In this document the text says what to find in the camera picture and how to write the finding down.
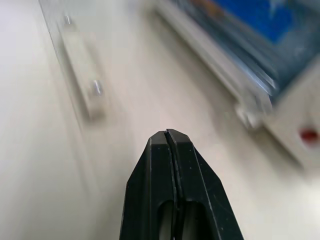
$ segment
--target blue panel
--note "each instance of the blue panel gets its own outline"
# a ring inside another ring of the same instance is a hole
[[[209,0],[236,16],[254,31],[276,43],[293,25],[292,11],[278,5],[274,11],[269,0]]]

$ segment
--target blue object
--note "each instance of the blue object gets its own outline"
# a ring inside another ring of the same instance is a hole
[[[293,13],[286,5],[272,10],[269,0],[210,0],[236,16],[254,31],[276,43],[293,26]]]

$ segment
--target black plastic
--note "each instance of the black plastic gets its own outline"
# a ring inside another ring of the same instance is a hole
[[[163,220],[169,233],[160,238]],[[220,179],[189,137],[173,129],[148,140],[123,206],[120,240],[159,239],[243,240]]]

